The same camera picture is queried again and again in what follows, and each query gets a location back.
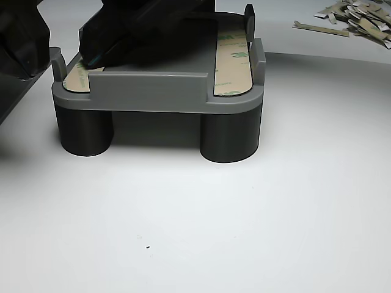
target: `gray plastic stand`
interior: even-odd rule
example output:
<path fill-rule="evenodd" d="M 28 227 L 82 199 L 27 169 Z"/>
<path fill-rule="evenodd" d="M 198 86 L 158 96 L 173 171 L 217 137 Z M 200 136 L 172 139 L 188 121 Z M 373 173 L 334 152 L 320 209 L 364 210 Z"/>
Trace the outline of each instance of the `gray plastic stand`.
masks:
<path fill-rule="evenodd" d="M 246 25 L 254 86 L 243 95 L 214 96 L 216 19 Z M 178 28 L 180 41 L 161 40 L 159 46 L 133 51 L 122 66 L 90 73 L 90 93 L 72 93 L 62 85 L 80 55 L 67 68 L 56 55 L 53 98 L 63 147 L 80 156 L 106 151 L 114 134 L 111 111 L 176 112 L 202 114 L 201 152 L 207 159 L 235 162 L 251 156 L 258 148 L 266 65 L 254 26 L 252 5 L 244 16 L 192 17 Z"/>

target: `gray plastic tray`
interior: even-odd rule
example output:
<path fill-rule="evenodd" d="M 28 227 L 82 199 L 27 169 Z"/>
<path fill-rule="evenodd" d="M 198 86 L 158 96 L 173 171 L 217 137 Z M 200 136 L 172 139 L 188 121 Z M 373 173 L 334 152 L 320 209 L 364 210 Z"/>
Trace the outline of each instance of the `gray plastic tray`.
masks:
<path fill-rule="evenodd" d="M 258 107 L 263 101 L 266 59 L 260 39 L 254 39 L 252 6 L 245 15 L 203 13 L 178 28 L 174 42 L 168 38 L 159 46 L 133 51 L 119 67 L 89 74 L 90 93 L 72 93 L 62 81 L 80 59 L 78 54 L 65 67 L 57 54 L 52 60 L 54 102 L 73 110 L 178 112 L 238 114 Z M 250 47 L 253 88 L 242 95 L 214 96 L 217 21 L 245 22 Z"/>

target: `black device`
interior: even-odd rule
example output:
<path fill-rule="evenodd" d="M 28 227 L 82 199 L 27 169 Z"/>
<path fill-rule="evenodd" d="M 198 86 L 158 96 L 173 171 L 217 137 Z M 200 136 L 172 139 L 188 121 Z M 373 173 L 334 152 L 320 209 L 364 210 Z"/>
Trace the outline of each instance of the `black device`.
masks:
<path fill-rule="evenodd" d="M 29 80 L 49 64 L 50 31 L 39 0 L 0 1 L 0 74 Z M 79 51 L 90 68 L 118 63 L 133 48 L 168 33 L 187 13 L 214 0 L 102 0 Z"/>

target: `stand leg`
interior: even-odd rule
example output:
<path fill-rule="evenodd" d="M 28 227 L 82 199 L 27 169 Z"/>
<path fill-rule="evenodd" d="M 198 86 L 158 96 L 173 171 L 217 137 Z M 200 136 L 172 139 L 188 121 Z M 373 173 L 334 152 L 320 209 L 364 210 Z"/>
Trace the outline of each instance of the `stand leg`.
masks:
<path fill-rule="evenodd" d="M 259 145 L 262 105 L 234 115 L 201 116 L 201 153 L 209 161 L 238 162 L 252 156 Z"/>
<path fill-rule="evenodd" d="M 104 153 L 114 136 L 110 111 L 70 110 L 54 104 L 65 150 L 90 157 Z"/>

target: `adhesive liner scrap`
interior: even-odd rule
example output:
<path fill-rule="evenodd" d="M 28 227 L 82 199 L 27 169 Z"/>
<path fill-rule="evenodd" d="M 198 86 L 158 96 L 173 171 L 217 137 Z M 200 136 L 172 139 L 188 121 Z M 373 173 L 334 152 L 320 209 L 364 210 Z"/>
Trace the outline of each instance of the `adhesive liner scrap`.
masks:
<path fill-rule="evenodd" d="M 375 2 L 382 3 L 383 0 L 376 0 Z M 381 5 L 373 1 L 340 0 L 314 16 L 322 19 L 328 18 L 332 24 L 337 24 L 337 21 L 343 21 L 348 24 L 348 28 L 339 31 L 301 24 L 298 21 L 294 22 L 293 27 L 344 37 L 349 37 L 349 32 L 352 32 L 355 36 L 365 37 L 385 46 L 387 49 L 391 49 L 391 16 Z"/>

